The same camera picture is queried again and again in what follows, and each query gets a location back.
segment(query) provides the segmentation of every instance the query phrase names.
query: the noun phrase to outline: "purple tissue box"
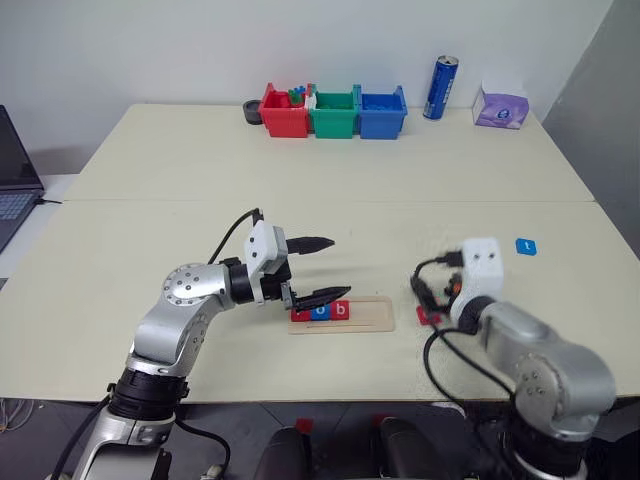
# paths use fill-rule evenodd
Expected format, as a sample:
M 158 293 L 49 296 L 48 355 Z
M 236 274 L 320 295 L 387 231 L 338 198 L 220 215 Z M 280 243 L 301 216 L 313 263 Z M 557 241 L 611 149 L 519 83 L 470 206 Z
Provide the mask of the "purple tissue box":
M 488 90 L 483 83 L 473 104 L 473 123 L 484 127 L 519 129 L 529 113 L 529 101 L 525 95 L 519 89 L 497 93 Z

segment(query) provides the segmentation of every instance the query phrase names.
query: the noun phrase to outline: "plastic storage bin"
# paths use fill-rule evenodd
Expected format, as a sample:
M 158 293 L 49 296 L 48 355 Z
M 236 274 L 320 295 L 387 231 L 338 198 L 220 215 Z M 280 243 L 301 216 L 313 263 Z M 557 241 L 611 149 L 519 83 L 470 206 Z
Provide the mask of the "plastic storage bin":
M 311 85 L 311 119 L 317 138 L 351 138 L 356 130 L 360 85 L 351 93 L 322 93 Z
M 272 83 L 267 84 L 258 112 L 272 137 L 307 136 L 309 118 L 304 102 L 292 105 L 289 92 L 276 90 Z
M 404 117 L 407 116 L 407 105 L 400 85 L 391 95 L 360 92 L 358 107 L 361 138 L 398 138 Z

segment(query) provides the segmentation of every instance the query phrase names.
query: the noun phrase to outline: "robotic arm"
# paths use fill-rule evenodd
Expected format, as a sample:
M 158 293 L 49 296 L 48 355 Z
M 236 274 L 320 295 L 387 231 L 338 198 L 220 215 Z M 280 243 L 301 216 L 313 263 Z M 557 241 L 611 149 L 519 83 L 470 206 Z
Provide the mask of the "robotic arm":
M 245 244 L 247 263 L 187 264 L 165 279 L 160 298 L 137 328 L 126 368 L 100 412 L 73 480 L 166 479 L 171 456 L 161 446 L 189 392 L 207 328 L 235 305 L 282 299 L 285 308 L 326 305 L 350 287 L 329 287 L 307 297 L 291 289 L 289 253 L 313 253 L 333 245 L 319 237 L 286 240 L 281 228 L 254 215 Z
M 441 258 L 462 267 L 447 290 L 452 323 L 478 334 L 492 364 L 515 383 L 503 445 L 512 468 L 525 478 L 586 478 L 588 441 L 615 400 L 610 370 L 593 351 L 500 301 L 504 270 L 495 239 L 466 240 Z

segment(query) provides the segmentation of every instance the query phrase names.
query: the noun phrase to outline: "laptop keyboard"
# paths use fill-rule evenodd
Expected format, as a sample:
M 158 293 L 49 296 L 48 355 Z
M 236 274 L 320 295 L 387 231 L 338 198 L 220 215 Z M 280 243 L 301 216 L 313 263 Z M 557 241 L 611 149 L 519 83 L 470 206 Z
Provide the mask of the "laptop keyboard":
M 0 220 L 15 220 L 33 198 L 32 193 L 9 193 L 0 195 Z

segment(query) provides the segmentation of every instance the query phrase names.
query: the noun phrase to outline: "laptop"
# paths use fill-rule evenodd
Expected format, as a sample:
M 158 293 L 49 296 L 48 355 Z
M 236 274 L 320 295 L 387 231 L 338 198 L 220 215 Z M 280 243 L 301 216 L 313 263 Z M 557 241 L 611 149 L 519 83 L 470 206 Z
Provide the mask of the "laptop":
M 4 105 L 0 105 L 0 252 L 18 231 L 44 187 Z

